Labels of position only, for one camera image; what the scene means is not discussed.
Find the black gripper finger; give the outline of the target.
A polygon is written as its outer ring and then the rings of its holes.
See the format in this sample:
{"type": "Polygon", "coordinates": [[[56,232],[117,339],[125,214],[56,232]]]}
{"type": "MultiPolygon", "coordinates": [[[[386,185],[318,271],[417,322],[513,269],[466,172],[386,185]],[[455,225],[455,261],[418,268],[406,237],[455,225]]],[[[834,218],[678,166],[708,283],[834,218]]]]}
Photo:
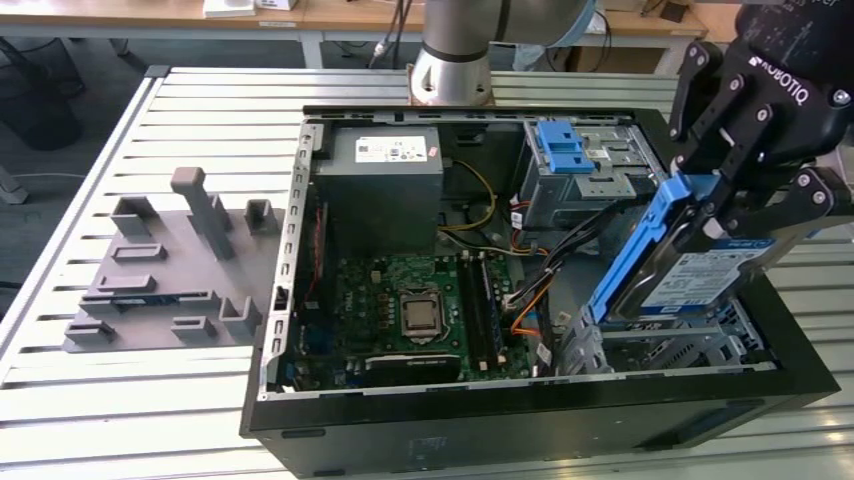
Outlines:
{"type": "Polygon", "coordinates": [[[713,236],[801,235],[853,219],[852,187],[833,156],[852,123],[849,108],[732,108],[721,115],[713,236]]]}
{"type": "Polygon", "coordinates": [[[674,163],[684,173],[710,173],[720,167],[732,148],[720,129],[734,116],[749,85],[738,58],[710,42],[689,45],[669,120],[674,163]]]}

